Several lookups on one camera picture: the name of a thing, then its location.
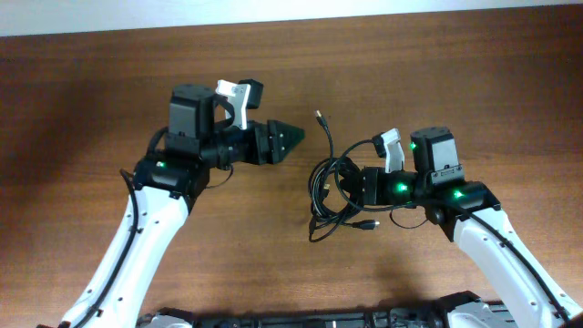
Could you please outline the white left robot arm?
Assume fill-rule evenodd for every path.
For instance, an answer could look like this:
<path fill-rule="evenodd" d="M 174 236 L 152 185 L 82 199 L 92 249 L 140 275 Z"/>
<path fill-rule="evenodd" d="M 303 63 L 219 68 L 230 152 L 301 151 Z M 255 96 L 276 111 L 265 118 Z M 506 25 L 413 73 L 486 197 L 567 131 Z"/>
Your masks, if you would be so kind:
<path fill-rule="evenodd" d="M 278 164 L 300 144 L 302 128 L 248 119 L 262 91 L 262 83 L 253 79 L 172 89 L 169 123 L 152 136 L 133 171 L 120 172 L 128 188 L 122 221 L 60 326 L 135 326 L 163 254 L 209 188 L 211 170 L 232 171 L 236 162 Z"/>

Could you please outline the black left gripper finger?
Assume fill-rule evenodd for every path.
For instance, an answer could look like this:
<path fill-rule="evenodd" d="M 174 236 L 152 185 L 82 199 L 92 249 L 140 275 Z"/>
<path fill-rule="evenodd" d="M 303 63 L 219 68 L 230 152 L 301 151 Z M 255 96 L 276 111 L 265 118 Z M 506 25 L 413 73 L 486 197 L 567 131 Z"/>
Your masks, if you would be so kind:
<path fill-rule="evenodd" d="M 268 121 L 270 140 L 278 146 L 297 146 L 304 139 L 304 130 L 279 120 Z"/>
<path fill-rule="evenodd" d="M 278 164 L 298 145 L 299 141 L 293 138 L 270 138 L 268 140 L 268 163 Z"/>

